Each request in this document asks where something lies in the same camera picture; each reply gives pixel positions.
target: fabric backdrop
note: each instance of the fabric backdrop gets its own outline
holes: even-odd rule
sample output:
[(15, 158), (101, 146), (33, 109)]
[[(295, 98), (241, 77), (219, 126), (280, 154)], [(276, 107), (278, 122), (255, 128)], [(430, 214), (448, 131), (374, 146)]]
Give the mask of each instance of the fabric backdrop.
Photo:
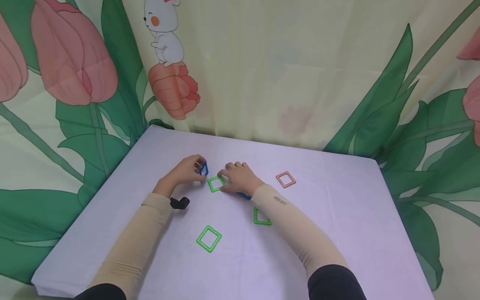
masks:
[(0, 299), (149, 124), (376, 159), (435, 298), (477, 299), (479, 6), (0, 0)]

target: tulip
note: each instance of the tulip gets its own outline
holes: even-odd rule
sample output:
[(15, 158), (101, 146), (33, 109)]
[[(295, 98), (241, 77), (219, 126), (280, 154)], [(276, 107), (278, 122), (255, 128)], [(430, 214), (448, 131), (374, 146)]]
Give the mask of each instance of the tulip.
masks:
[(467, 117), (474, 121), (473, 136), (475, 144), (480, 146), (480, 76), (468, 85), (462, 104)]
[[(480, 28), (457, 58), (461, 60), (480, 60)], [(462, 104), (465, 114), (474, 122), (473, 137), (475, 144), (480, 146), (480, 76), (468, 85)]]
[(185, 63), (179, 62), (165, 67), (155, 65), (148, 72), (148, 80), (156, 99), (169, 115), (176, 120), (184, 120), (200, 102), (197, 82), (188, 75)]
[(480, 60), (480, 27), (457, 58), (461, 60)]
[(27, 78), (24, 55), (0, 14), (0, 102), (15, 97)]
[(31, 31), (45, 89), (70, 105), (110, 99), (117, 71), (93, 23), (71, 4), (35, 2)]

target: black object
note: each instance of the black object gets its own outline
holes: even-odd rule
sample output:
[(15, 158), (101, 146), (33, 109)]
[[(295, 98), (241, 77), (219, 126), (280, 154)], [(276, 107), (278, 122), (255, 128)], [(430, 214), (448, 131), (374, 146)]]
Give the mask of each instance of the black object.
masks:
[(170, 198), (170, 206), (173, 209), (185, 209), (190, 204), (190, 199), (183, 197), (180, 201), (175, 198)]
[(355, 275), (337, 264), (316, 270), (308, 279), (310, 300), (367, 300)]

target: table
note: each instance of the table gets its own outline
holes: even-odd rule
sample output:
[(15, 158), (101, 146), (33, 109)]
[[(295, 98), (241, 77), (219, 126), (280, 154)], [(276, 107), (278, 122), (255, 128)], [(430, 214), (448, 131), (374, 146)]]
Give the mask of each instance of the table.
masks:
[[(151, 126), (35, 272), (43, 296), (74, 297), (92, 280), (118, 235), (156, 181), (183, 157), (200, 153), (209, 178), (246, 161), (311, 218), (340, 249), (369, 300), (433, 300), (381, 172), (372, 159), (202, 135)], [(282, 188), (276, 175), (296, 183)], [(191, 203), (175, 211), (148, 269), (139, 300), (308, 299), (305, 271), (275, 225), (253, 221), (252, 203), (178, 187)], [(211, 226), (212, 252), (197, 238)]]

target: cartoon rabbit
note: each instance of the cartoon rabbit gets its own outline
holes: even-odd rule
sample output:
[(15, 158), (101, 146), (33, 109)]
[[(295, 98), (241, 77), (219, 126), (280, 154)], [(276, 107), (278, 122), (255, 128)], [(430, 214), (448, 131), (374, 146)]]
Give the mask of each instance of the cartoon rabbit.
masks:
[(178, 25), (174, 5), (180, 0), (145, 0), (145, 24), (155, 37), (151, 45), (165, 67), (183, 60), (183, 47), (173, 33)]

